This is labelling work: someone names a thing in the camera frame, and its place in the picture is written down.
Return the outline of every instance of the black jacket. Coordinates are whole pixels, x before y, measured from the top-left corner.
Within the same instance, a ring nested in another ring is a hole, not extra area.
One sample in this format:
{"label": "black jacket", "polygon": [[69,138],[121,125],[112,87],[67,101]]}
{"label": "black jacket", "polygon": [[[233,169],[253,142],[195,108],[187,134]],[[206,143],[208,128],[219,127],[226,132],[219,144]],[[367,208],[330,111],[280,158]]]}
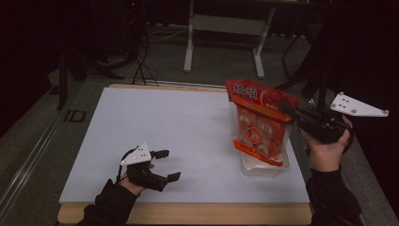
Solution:
{"label": "black jacket", "polygon": [[[361,225],[360,206],[344,184],[340,170],[311,170],[306,188],[315,213],[311,226]],[[122,226],[129,218],[137,196],[108,180],[95,204],[85,208],[85,216],[77,226]]]}

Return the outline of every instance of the wire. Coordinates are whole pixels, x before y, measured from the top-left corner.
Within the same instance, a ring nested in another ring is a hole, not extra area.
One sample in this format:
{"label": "wire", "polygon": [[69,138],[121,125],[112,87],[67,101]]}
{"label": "wire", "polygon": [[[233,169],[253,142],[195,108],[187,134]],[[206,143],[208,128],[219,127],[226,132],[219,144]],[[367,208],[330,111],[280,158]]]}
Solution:
{"label": "wire", "polygon": [[[144,82],[145,86],[147,86],[147,83],[146,83],[147,79],[153,80],[155,82],[155,84],[157,86],[159,86],[158,82],[155,80],[155,78],[158,76],[159,72],[157,70],[155,70],[155,69],[151,69],[150,67],[148,67],[147,63],[145,62],[145,60],[147,58],[147,55],[148,55],[148,48],[143,43],[140,43],[139,45],[141,45],[144,48],[145,55],[144,55],[144,57],[141,57],[141,55],[137,55],[138,68],[136,69],[135,75],[133,77],[133,83],[132,84],[135,83],[136,77],[137,77],[138,73],[140,73],[141,74],[141,78],[143,79],[143,82]],[[150,78],[146,78],[144,76],[143,65],[147,69],[147,72],[149,73]],[[151,71],[154,71],[156,73],[156,76],[153,76]]]}

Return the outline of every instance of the white table leg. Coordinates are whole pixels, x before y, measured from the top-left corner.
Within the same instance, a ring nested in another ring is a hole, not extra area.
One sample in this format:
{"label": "white table leg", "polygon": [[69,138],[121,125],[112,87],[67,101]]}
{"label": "white table leg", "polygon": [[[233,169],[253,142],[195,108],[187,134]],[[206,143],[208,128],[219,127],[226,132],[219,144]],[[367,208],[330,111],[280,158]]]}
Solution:
{"label": "white table leg", "polygon": [[193,60],[193,17],[194,17],[194,0],[190,0],[190,18],[188,19],[188,43],[185,51],[184,72],[191,72],[191,62]]}
{"label": "white table leg", "polygon": [[261,51],[263,49],[264,41],[266,40],[267,32],[269,31],[269,27],[271,25],[273,14],[275,12],[275,8],[271,8],[269,11],[269,15],[267,17],[267,21],[264,22],[263,31],[260,37],[259,45],[257,48],[253,49],[253,57],[255,59],[255,67],[256,67],[256,74],[258,78],[264,78],[263,66],[262,66],[262,59],[261,59]]}

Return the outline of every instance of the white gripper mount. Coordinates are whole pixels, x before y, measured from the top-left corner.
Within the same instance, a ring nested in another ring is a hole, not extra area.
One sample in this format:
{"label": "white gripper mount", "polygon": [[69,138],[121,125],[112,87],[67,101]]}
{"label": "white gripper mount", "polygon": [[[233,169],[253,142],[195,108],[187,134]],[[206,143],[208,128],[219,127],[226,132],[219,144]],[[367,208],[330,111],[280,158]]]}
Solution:
{"label": "white gripper mount", "polygon": [[381,110],[371,105],[367,105],[352,97],[348,97],[343,92],[338,93],[329,107],[333,111],[338,111],[350,116],[363,117],[387,117],[389,110]]}

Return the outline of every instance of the snack package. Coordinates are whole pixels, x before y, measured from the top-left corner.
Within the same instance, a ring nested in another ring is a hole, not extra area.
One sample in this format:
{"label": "snack package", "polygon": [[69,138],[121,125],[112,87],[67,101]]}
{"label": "snack package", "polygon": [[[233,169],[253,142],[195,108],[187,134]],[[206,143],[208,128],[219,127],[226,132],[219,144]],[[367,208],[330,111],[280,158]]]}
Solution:
{"label": "snack package", "polygon": [[229,101],[236,105],[234,147],[273,166],[282,166],[281,151],[294,120],[277,109],[279,102],[298,107],[294,95],[249,80],[228,80]]}

